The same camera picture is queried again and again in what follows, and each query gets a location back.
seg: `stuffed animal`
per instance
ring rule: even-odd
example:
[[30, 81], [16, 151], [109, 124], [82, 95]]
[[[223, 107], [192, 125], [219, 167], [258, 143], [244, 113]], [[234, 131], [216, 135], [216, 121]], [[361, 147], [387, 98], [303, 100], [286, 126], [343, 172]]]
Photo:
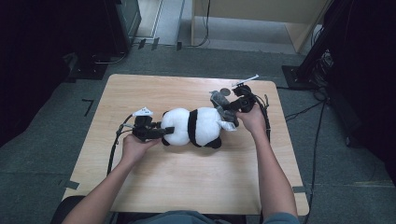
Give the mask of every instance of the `stuffed animal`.
[[233, 123], [221, 120], [218, 110], [201, 107], [193, 111], [176, 108], [163, 114], [161, 128], [175, 127], [173, 133], [163, 137], [166, 146], [183, 146], [192, 142], [196, 147], [221, 147], [221, 128], [235, 131]]

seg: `person's right arm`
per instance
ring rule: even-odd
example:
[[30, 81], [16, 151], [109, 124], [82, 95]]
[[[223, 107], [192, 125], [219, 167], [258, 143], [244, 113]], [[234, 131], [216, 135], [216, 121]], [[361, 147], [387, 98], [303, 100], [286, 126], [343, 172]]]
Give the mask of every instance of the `person's right arm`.
[[237, 112], [236, 116], [244, 122], [256, 144], [262, 215], [267, 218], [275, 213], [289, 213], [297, 217], [294, 193], [265, 133], [260, 107], [254, 105], [250, 112]]

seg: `hand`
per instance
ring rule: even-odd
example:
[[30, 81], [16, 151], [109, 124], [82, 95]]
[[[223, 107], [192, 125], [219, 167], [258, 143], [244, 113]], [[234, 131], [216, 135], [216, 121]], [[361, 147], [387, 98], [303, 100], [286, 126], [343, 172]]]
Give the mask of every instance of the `hand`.
[[245, 128], [251, 133], [266, 130], [264, 115], [257, 104], [248, 113], [236, 112], [236, 116], [244, 122]]
[[157, 145], [160, 142], [161, 138], [142, 142], [134, 135], [128, 134], [123, 139], [122, 157], [120, 163], [125, 163], [132, 168], [143, 158], [149, 148]]

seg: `wooden table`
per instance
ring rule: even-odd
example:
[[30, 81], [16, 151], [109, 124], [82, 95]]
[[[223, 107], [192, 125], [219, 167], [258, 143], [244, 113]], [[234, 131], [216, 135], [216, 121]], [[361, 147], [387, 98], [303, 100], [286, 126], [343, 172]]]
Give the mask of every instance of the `wooden table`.
[[[231, 89], [238, 80], [113, 75], [109, 78], [91, 128], [78, 157], [71, 181], [77, 190], [67, 189], [64, 198], [86, 195], [106, 177], [115, 131], [125, 118], [146, 106], [161, 121], [164, 111], [184, 107], [193, 110], [210, 106], [210, 91]], [[271, 143], [289, 182], [303, 185], [276, 85], [270, 81], [249, 81], [253, 93], [267, 94]], [[112, 211], [162, 213], [195, 210], [203, 214], [260, 213], [257, 158], [254, 142], [242, 122], [236, 132], [222, 131], [220, 149], [157, 145], [151, 148], [126, 179]], [[116, 150], [113, 167], [120, 160]], [[308, 212], [304, 192], [295, 193], [298, 214]]]
[[[285, 22], [294, 49], [300, 52], [317, 24], [321, 23], [331, 2], [332, 0], [216, 0], [210, 2], [209, 17]], [[195, 17], [206, 17], [207, 4], [208, 0], [192, 1], [192, 45]]]

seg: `person's left hand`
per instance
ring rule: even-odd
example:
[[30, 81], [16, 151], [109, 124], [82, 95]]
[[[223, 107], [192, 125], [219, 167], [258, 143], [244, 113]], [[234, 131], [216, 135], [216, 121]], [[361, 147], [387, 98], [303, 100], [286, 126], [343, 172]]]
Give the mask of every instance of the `person's left hand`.
[[128, 134], [123, 139], [122, 157], [120, 163], [127, 164], [132, 168], [143, 158], [149, 148], [157, 145], [160, 142], [161, 138], [142, 142], [134, 135]]

